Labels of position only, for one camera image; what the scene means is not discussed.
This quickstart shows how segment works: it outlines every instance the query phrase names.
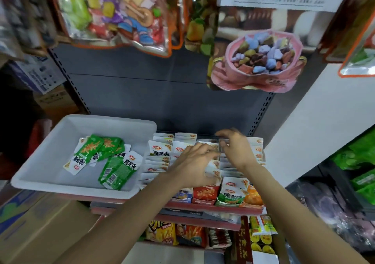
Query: barcode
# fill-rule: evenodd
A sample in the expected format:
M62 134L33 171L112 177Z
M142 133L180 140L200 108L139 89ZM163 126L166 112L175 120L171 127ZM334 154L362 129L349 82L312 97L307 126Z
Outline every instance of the barcode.
M113 173L107 180L107 183L112 184L117 178L117 175Z
M108 174L112 171L112 168L107 168L104 173L103 173L103 177L107 177Z

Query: white wall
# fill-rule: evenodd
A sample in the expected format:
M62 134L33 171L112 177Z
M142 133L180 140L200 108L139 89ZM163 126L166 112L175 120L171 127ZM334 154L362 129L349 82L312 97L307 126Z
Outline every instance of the white wall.
M265 148L283 186L375 124L375 78L340 78L339 67L327 65Z

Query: person's left hand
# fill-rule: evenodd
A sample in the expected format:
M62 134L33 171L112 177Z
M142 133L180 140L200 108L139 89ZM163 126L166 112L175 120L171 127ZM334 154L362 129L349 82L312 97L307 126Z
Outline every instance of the person's left hand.
M191 188L206 185L214 185L217 177L209 177L204 174L211 159L219 156L220 153L207 143L196 143L188 146L176 162L168 169L181 188Z

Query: white plastic bin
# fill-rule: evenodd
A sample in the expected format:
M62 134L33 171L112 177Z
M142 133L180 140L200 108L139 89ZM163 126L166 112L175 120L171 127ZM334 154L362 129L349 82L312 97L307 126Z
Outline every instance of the white plastic bin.
M91 134L120 137L132 145L131 150L143 155L156 128L156 124L148 120L68 115L22 165L11 184L20 189L129 199L139 191L137 173L121 191L115 191L107 190L98 181L106 160L97 162L95 167L86 165L75 176L63 169L63 165L72 157L79 138Z

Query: red shelf edge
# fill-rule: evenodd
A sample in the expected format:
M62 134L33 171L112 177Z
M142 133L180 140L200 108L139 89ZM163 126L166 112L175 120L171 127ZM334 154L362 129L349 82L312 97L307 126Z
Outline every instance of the red shelf edge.
M113 213L116 209L112 208L104 208L104 207L91 207L91 212L93 214L101 214L108 216ZM194 226L202 226L205 228L219 228L219 229L227 229L231 231L239 231L241 228L241 224L232 224L226 221L217 221L217 220L206 220L206 219L199 219L194 217L180 217L180 216L170 216L166 214L157 214L154 220L158 220L161 222L172 222L175 224L189 224Z
M60 197L69 200L87 201L87 202L104 202L104 203L116 203L123 204L126 200L123 199L111 199L102 197L91 197L91 196L81 196L72 194L58 194ZM164 208L167 209L185 209L188 211L211 211L218 213L229 213L229 214L240 214L242 216L258 216L263 213L263 209L257 208L239 208L239 207L221 207L212 205L202 205L202 204L189 204L182 202L169 201Z

